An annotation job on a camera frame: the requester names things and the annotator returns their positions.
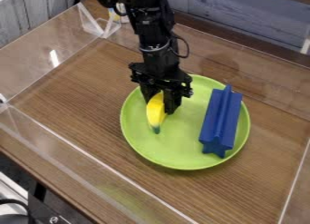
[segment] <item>blue star-shaped block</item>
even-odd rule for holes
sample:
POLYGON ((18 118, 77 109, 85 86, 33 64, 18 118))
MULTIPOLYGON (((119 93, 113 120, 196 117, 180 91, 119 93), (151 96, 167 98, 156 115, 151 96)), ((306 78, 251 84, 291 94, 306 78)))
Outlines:
POLYGON ((212 90, 208 109, 200 128, 199 141, 203 153, 214 153, 220 158, 226 151, 234 148, 242 94, 231 91, 228 85, 224 90, 212 90))

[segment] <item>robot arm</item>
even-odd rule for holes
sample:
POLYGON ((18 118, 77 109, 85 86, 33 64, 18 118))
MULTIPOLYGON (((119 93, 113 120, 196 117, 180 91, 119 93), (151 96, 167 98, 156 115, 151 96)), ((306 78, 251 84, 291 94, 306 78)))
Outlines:
POLYGON ((145 102, 163 91, 164 111, 172 114, 181 104, 181 97, 190 97, 191 77, 179 68, 177 39, 172 29, 175 15, 167 0, 97 0, 113 8, 117 15, 128 15, 135 34, 139 36, 139 50, 143 63, 131 63, 132 81, 139 83, 145 102), (123 3, 125 14, 117 10, 123 3))

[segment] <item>yellow banana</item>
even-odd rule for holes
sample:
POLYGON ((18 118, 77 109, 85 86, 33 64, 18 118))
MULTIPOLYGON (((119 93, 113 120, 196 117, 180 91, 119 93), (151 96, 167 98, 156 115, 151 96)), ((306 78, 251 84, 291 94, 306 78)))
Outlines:
POLYGON ((151 129, 156 134, 160 133, 160 126, 165 118, 163 94, 157 93, 148 101, 147 117, 151 129))

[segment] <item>green bowl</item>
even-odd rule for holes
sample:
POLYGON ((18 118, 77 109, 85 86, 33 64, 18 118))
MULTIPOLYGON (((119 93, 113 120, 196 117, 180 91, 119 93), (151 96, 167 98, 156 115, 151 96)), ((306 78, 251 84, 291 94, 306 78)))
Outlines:
POLYGON ((131 92, 121 109, 121 129, 133 150, 149 161, 176 170, 200 170, 227 161, 242 149, 250 134, 251 122, 242 102, 234 149, 220 159, 202 153, 200 127, 212 89, 224 89, 218 81, 192 75, 192 97, 183 98, 173 115, 167 116, 160 134, 148 127, 147 105, 139 87, 131 92))

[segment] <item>blue block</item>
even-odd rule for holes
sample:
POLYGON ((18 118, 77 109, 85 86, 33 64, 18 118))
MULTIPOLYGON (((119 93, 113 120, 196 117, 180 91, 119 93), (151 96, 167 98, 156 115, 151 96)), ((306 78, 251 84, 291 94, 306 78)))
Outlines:
POLYGON ((234 148, 240 101, 242 94, 231 91, 231 85, 212 90, 199 137, 203 153, 224 158, 226 151, 234 148))

